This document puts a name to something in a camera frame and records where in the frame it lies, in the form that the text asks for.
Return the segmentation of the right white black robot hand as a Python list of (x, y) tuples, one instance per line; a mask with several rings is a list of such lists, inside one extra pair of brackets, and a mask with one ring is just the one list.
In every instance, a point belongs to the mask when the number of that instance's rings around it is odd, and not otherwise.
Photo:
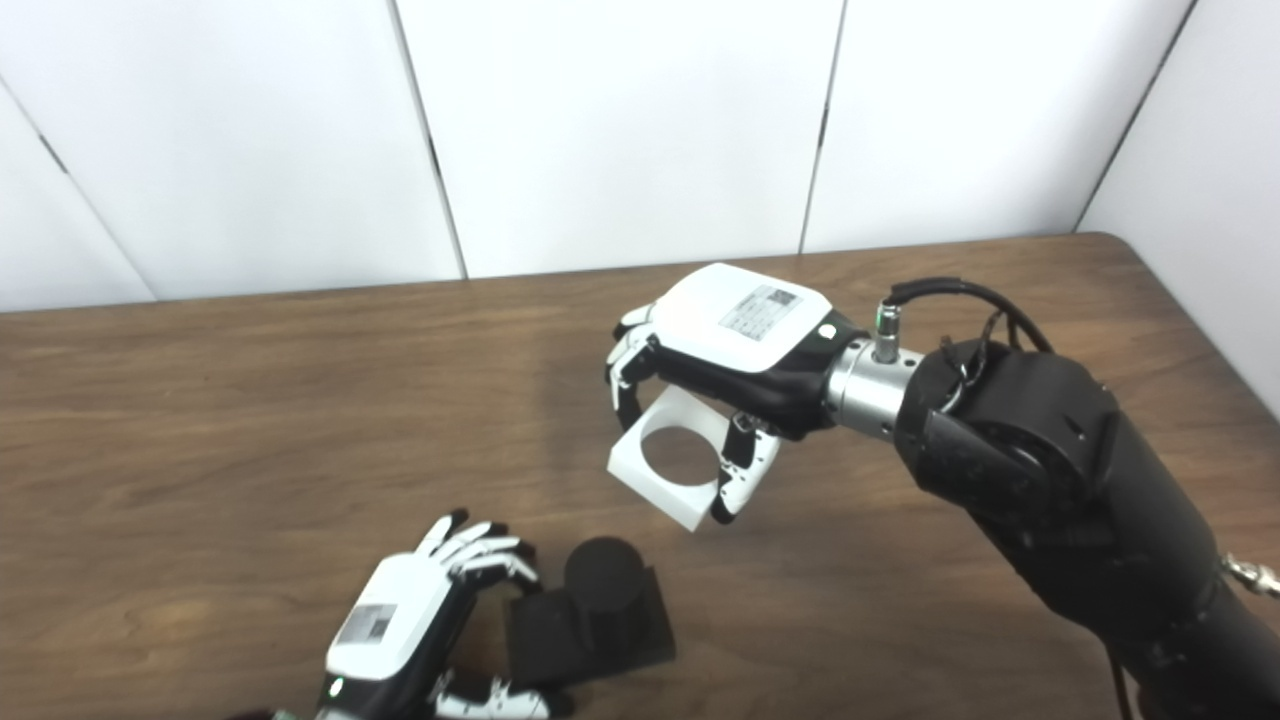
[(835, 364), (867, 332), (808, 287), (714, 263), (613, 331), (605, 360), (611, 402), (623, 429), (641, 416), (637, 387), (657, 377), (727, 404), (710, 515), (733, 523), (782, 439), (835, 425), (827, 389)]

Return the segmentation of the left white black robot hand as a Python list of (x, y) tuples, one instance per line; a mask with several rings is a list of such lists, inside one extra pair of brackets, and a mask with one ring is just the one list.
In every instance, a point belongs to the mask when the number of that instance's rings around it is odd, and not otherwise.
[(541, 592), (535, 548), (456, 509), (415, 550), (374, 569), (325, 655), (319, 719), (566, 719), (563, 691), (465, 671), (451, 655), (477, 597), (503, 582)]

